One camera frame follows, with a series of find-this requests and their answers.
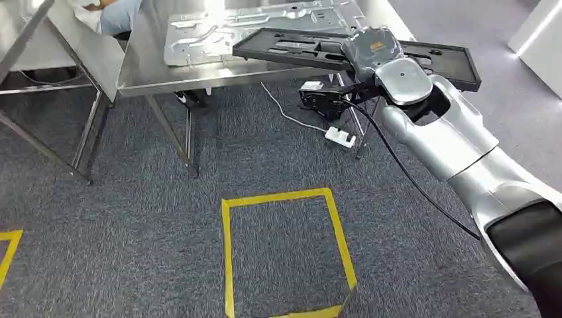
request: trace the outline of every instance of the stainless steel table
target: stainless steel table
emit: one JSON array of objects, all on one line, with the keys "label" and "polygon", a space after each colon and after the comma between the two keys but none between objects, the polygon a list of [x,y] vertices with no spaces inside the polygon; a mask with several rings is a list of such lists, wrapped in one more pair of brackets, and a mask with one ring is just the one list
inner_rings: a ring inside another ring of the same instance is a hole
[{"label": "stainless steel table", "polygon": [[[26,129],[22,128],[12,119],[10,119],[5,112],[0,110],[0,122],[7,125],[10,129],[16,132],[19,136],[24,138],[39,152],[43,153],[49,159],[59,164],[63,169],[69,172],[76,178],[89,182],[89,179],[78,170],[82,154],[97,113],[103,92],[97,82],[91,76],[90,72],[86,69],[76,52],[72,49],[66,39],[60,34],[56,26],[49,20],[47,14],[53,7],[54,0],[1,0],[0,1],[0,83],[5,79],[12,66],[17,61],[19,56],[26,48],[27,42],[31,39],[35,30],[43,24],[63,46],[64,50],[74,60],[76,65],[81,69],[89,82],[97,90],[95,101],[93,102],[89,116],[87,118],[85,127],[82,131],[78,147],[76,149],[72,163],[68,163],[61,158],[55,151],[41,142],[33,134]],[[74,87],[83,87],[84,84],[74,85]],[[67,87],[57,87],[53,85],[44,85],[40,87],[32,87],[32,89],[20,89],[9,91],[8,93],[26,93],[30,91],[49,91]]]},{"label": "stainless steel table", "polygon": [[[182,162],[189,166],[190,119],[186,122],[186,144],[181,145],[162,109],[152,95],[181,90],[207,89],[226,85],[280,80],[283,78],[310,77],[329,74],[330,71],[304,68],[258,60],[227,64],[214,63],[191,67],[169,67],[164,63],[164,43],[168,17],[178,13],[214,12],[218,8],[239,9],[291,3],[283,0],[142,0],[139,14],[129,39],[117,89],[123,96],[146,96],[156,118],[176,148]],[[374,27],[388,26],[399,40],[413,40],[388,0],[357,0],[368,24]]]}]

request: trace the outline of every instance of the gray carpet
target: gray carpet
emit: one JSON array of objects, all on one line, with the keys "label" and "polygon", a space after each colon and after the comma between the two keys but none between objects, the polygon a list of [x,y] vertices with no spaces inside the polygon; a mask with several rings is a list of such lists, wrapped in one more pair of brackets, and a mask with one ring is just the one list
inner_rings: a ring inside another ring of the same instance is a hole
[{"label": "gray carpet", "polygon": [[[510,60],[503,44],[529,8],[511,1],[432,3],[443,9],[393,1],[418,40],[471,48],[484,83],[468,98],[507,153],[562,189],[562,172],[553,165],[560,156],[559,99]],[[491,11],[476,15],[484,7]],[[507,23],[494,18],[507,12]],[[289,114],[320,125],[296,107],[301,83],[268,86]],[[0,97],[0,105],[71,158],[92,97],[90,89],[77,89]],[[157,100],[180,130],[184,112],[176,100]],[[424,201],[378,139],[355,160],[318,132],[283,119],[259,85],[215,89],[209,104],[195,113],[197,179],[142,98],[119,100],[89,145],[83,169],[91,186],[0,127],[0,228],[24,230],[0,290],[0,317],[224,317],[221,199],[314,187],[333,191],[357,275],[344,317],[537,317],[532,299]],[[469,224],[454,194],[396,148],[432,196]],[[237,317],[342,301],[345,277],[321,201],[238,207],[231,214]]]}]

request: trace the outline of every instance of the white power strip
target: white power strip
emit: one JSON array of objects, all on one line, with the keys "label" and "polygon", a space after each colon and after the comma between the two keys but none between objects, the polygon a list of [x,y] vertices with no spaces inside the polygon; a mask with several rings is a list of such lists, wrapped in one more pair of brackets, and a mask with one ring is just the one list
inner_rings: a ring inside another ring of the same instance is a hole
[{"label": "white power strip", "polygon": [[332,140],[333,142],[340,144],[346,148],[351,148],[355,144],[355,136],[351,136],[350,140],[347,140],[349,137],[349,133],[345,131],[339,131],[335,127],[330,127],[326,134],[324,135],[326,139]]}]

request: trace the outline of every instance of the black plastic tray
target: black plastic tray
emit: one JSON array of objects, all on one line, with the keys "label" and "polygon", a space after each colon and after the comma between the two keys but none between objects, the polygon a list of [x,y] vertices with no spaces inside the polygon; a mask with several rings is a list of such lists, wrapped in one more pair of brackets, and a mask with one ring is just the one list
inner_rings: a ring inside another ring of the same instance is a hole
[{"label": "black plastic tray", "polygon": [[[353,71],[341,52],[349,35],[281,28],[261,28],[233,47],[233,55],[271,62]],[[461,91],[478,91],[480,76],[468,48],[400,41],[404,53],[429,74],[447,78]]]}]

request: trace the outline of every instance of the yellow tape square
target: yellow tape square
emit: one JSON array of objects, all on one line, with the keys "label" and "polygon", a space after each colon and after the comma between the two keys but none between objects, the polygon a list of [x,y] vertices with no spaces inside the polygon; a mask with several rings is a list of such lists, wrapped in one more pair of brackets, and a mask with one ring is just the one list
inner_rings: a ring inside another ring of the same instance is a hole
[{"label": "yellow tape square", "polygon": [[8,274],[8,268],[10,268],[10,263],[12,262],[12,258],[16,253],[16,248],[19,243],[19,239],[21,238],[22,230],[11,231],[11,232],[4,232],[0,233],[0,241],[2,240],[9,240],[10,243],[8,244],[8,248],[6,249],[6,254],[4,254],[4,258],[2,259],[2,263],[0,263],[0,288],[2,288],[2,284],[4,284],[4,279],[6,278],[6,274]]},{"label": "yellow tape square", "polygon": [[[350,294],[357,284],[357,279],[355,278],[355,271],[353,270],[353,264],[351,263],[351,257],[349,256],[349,251],[347,250],[347,243],[345,242],[345,237],[343,235],[343,229],[341,227],[341,222],[337,214],[337,209],[335,207],[334,198],[332,191],[327,187],[321,187],[317,189],[303,190],[303,191],[293,191],[284,193],[275,193],[268,195],[260,195],[256,197],[241,197],[238,199],[222,200],[221,202],[221,214],[223,218],[223,234],[225,238],[225,311],[228,318],[235,318],[234,316],[234,285],[233,285],[233,271],[232,271],[232,243],[231,243],[231,233],[230,233],[230,208],[231,207],[243,207],[246,205],[257,205],[269,202],[287,201],[295,199],[304,199],[308,197],[324,197],[326,200],[326,206],[330,214],[330,219],[332,221],[335,239],[337,242],[337,247],[339,249],[339,254],[343,264],[343,269],[345,271],[345,277],[347,279],[347,285],[349,286]],[[343,304],[329,307],[326,309],[320,309],[317,311],[308,311],[303,313],[289,313],[287,315],[275,316],[272,318],[333,318],[337,317]]]}]

